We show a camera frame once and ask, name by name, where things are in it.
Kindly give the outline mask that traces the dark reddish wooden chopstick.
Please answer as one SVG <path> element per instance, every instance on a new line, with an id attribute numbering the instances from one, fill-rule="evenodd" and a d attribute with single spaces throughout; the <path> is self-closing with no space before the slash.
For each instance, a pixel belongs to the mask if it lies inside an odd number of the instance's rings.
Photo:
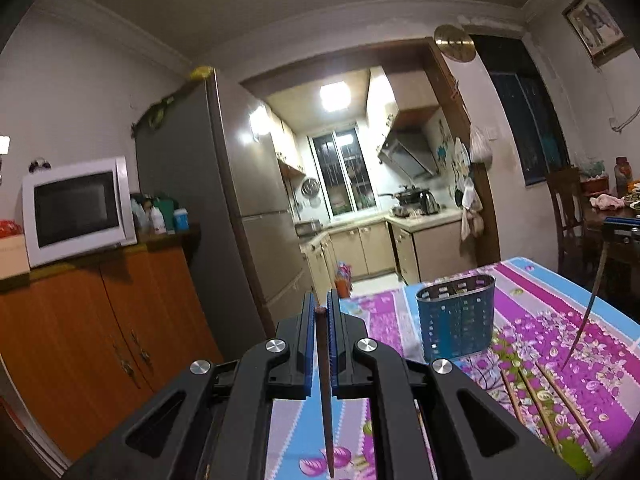
<path id="1" fill-rule="evenodd" d="M 334 478 L 334 443 L 333 443 L 333 426 L 332 426 L 332 408 L 331 408 L 331 372 L 330 372 L 330 356 L 329 356 L 329 334 L 328 334 L 328 316 L 326 308 L 314 308 L 314 325 L 316 326 L 316 343 L 318 354 L 319 380 L 320 380 L 320 396 L 322 411 L 322 427 L 324 450 L 326 451 L 326 466 L 328 466 L 329 475 Z"/>

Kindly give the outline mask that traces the bamboo chopstick green band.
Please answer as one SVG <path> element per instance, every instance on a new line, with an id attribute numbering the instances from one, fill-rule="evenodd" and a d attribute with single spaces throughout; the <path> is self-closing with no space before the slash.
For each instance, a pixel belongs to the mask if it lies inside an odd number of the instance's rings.
<path id="1" fill-rule="evenodd" d="M 526 372 L 526 370 L 522 370 L 521 368 L 518 369 L 518 374 L 520 375 L 522 382 L 524 382 L 525 388 L 526 388 L 529 396 L 533 400 L 533 404 L 536 406 L 536 410 L 538 412 L 538 415 L 539 415 L 542 423 L 544 424 L 544 429 L 547 431 L 548 437 L 549 437 L 550 442 L 552 444 L 553 451 L 555 452 L 555 454 L 557 456 L 562 457 L 562 451 L 561 451 L 561 447 L 560 447 L 560 442 L 559 442 L 558 438 L 556 437 L 556 434 L 555 434 L 555 432 L 553 430 L 551 422 L 548 419 L 548 416 L 546 415 L 546 413 L 544 412 L 544 407 L 542 406 L 540 400 L 537 398 L 536 391 L 533 388 L 533 386 L 530 384 L 530 381 L 527 378 L 527 375 L 526 375 L 525 372 Z"/>

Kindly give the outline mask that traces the beige kitchen base cabinets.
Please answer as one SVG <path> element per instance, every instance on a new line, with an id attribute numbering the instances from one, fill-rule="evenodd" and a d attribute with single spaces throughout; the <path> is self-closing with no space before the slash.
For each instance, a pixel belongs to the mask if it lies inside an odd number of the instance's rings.
<path id="1" fill-rule="evenodd" d="M 457 209 L 405 219 L 377 214 L 329 226 L 300 250 L 320 296 L 335 285 L 341 263 L 350 269 L 350 294 L 372 295 L 475 268 L 473 241 L 460 238 L 461 220 Z"/>

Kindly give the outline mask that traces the kitchen window with bars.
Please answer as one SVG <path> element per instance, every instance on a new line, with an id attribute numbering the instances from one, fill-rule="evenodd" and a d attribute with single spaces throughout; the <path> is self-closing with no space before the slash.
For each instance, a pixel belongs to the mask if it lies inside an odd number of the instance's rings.
<path id="1" fill-rule="evenodd" d="M 314 136 L 311 145 L 332 218 L 376 207 L 355 127 Z"/>

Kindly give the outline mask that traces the dark wooden dining table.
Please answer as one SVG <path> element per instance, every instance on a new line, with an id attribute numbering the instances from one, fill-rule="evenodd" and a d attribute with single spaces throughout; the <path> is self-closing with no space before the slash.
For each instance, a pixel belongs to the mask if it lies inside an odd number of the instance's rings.
<path id="1" fill-rule="evenodd" d="M 602 211 L 589 204 L 584 213 L 587 233 L 608 246 L 603 271 L 608 302 L 630 304 L 639 288 L 639 215 L 629 208 Z"/>

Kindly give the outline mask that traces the pink cloth on table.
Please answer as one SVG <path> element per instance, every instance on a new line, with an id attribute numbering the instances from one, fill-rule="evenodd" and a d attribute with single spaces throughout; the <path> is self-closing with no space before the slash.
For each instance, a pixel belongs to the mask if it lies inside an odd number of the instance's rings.
<path id="1" fill-rule="evenodd" d="M 605 193 L 590 197 L 589 203 L 592 208 L 600 211 L 620 210 L 625 207 L 625 202 L 621 198 Z"/>

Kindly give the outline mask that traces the wooden dining chair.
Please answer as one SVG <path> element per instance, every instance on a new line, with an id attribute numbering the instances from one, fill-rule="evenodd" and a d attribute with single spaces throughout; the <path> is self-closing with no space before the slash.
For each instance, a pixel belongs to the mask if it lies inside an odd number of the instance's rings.
<path id="1" fill-rule="evenodd" d="M 583 281 L 589 268 L 589 240 L 579 170 L 571 166 L 551 171 L 546 182 L 554 214 L 559 274 Z"/>

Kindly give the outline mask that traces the blue perforated utensil holder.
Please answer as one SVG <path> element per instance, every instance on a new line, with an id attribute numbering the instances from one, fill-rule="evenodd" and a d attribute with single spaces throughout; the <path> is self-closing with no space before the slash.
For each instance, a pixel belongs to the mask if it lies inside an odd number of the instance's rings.
<path id="1" fill-rule="evenodd" d="M 427 362 L 486 350 L 494 332 L 495 279 L 474 274 L 416 293 Z"/>

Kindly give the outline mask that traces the dark room window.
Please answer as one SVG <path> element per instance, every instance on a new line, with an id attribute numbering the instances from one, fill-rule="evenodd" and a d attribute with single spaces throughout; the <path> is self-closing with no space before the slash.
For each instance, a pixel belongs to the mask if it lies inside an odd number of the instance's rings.
<path id="1" fill-rule="evenodd" d="M 570 155 L 558 115 L 523 41 L 486 35 L 472 40 L 506 113 L 525 184 L 567 167 Z"/>

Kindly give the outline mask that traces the white hanging plastic bag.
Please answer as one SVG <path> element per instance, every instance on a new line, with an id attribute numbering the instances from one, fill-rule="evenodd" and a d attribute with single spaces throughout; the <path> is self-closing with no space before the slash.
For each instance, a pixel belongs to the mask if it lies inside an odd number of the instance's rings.
<path id="1" fill-rule="evenodd" d="M 481 128 L 471 126 L 470 131 L 470 159 L 473 164 L 490 165 L 492 151 L 488 139 Z"/>

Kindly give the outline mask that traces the black wok on stove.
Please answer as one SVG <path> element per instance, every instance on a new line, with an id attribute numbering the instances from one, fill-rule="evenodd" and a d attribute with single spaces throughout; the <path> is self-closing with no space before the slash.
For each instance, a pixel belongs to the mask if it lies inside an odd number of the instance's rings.
<path id="1" fill-rule="evenodd" d="M 405 186 L 398 192 L 378 194 L 378 197 L 391 197 L 398 201 L 399 206 L 410 206 L 420 203 L 422 193 L 422 188 L 413 185 Z"/>

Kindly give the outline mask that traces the electric kettle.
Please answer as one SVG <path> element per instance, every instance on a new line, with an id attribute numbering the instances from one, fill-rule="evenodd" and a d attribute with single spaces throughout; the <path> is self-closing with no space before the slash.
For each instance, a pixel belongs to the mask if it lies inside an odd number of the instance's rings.
<path id="1" fill-rule="evenodd" d="M 420 207 L 426 216 L 438 214 L 440 211 L 439 203 L 430 190 L 423 190 L 420 193 Z"/>

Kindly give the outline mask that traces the white plastic bottle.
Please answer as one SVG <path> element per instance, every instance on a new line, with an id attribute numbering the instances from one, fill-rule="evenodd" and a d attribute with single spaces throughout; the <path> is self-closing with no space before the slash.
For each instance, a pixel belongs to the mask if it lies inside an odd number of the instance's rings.
<path id="1" fill-rule="evenodd" d="M 150 219 L 152 223 L 153 232 L 157 235 L 165 234 L 167 232 L 165 226 L 165 220 L 160 208 L 153 206 L 150 210 Z"/>

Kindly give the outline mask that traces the white microwave oven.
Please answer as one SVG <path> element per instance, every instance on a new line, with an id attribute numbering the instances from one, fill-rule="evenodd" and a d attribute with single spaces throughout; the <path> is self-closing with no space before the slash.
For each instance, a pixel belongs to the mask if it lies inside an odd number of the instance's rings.
<path id="1" fill-rule="evenodd" d="M 137 241 L 122 156 L 28 174 L 22 211 L 33 268 Z"/>

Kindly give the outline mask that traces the gold round wall clock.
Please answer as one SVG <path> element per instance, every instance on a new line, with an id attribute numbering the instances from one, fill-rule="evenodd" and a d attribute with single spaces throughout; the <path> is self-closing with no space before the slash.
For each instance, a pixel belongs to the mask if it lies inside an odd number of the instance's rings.
<path id="1" fill-rule="evenodd" d="M 476 57 L 472 38 L 454 25 L 439 25 L 434 31 L 434 41 L 442 55 L 451 61 L 469 63 Z"/>

